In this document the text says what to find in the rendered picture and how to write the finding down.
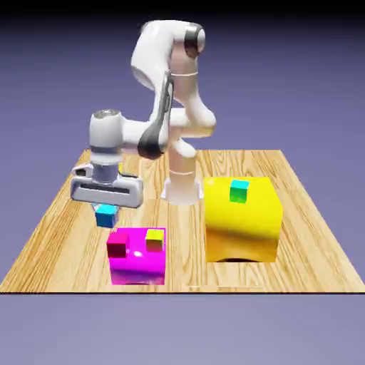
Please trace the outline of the large yellow box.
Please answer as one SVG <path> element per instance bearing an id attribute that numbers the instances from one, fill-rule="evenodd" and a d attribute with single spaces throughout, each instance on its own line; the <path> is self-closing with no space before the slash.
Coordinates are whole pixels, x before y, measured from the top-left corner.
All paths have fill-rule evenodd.
<path id="1" fill-rule="evenodd" d="M 232 180 L 247 180 L 245 204 L 230 202 Z M 274 262 L 283 207 L 268 177 L 204 179 L 207 262 Z"/>

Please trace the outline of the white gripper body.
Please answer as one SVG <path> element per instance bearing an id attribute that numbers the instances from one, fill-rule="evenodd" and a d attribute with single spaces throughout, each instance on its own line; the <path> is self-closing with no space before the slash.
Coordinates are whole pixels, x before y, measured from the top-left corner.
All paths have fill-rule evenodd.
<path id="1" fill-rule="evenodd" d="M 71 198 L 94 204 L 137 208 L 143 203 L 143 181 L 119 175 L 112 183 L 100 183 L 86 176 L 73 175 Z"/>

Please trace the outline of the small yellow cube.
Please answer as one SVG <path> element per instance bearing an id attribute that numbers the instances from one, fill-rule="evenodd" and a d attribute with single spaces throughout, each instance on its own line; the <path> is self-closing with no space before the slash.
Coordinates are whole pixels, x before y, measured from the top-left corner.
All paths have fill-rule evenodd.
<path id="1" fill-rule="evenodd" d="M 164 248 L 164 229 L 148 229 L 145 236 L 145 246 L 148 252 L 162 252 Z"/>

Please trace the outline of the small red cube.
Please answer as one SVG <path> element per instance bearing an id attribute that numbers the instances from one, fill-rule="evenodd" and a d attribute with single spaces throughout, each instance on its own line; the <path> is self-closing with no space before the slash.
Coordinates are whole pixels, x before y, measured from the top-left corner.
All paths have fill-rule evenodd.
<path id="1" fill-rule="evenodd" d="M 125 231 L 112 232 L 109 235 L 106 245 L 109 258 L 126 258 L 129 235 Z"/>

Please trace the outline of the small blue cube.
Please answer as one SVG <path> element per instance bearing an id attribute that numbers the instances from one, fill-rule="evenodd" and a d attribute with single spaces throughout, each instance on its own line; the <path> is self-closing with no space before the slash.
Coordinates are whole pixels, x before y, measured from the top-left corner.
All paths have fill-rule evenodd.
<path id="1" fill-rule="evenodd" d="M 113 229 L 118 220 L 118 207 L 100 204 L 95 208 L 96 225 Z"/>

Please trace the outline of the small green cube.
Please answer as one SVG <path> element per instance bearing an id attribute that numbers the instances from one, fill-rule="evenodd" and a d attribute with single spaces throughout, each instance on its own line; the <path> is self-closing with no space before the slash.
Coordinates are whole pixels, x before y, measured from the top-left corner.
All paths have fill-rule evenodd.
<path id="1" fill-rule="evenodd" d="M 250 182 L 247 180 L 234 179 L 230 183 L 230 202 L 245 204 L 247 201 L 247 191 Z"/>

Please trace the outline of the large magenta box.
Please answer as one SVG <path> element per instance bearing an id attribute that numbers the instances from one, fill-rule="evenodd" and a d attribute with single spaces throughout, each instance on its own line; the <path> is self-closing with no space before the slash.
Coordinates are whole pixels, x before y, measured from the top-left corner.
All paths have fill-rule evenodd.
<path id="1" fill-rule="evenodd" d="M 148 229 L 164 227 L 119 227 L 129 235 L 126 258 L 109 258 L 110 276 L 113 285 L 145 284 L 164 285 L 166 266 L 166 244 L 162 252 L 148 252 L 145 236 Z"/>

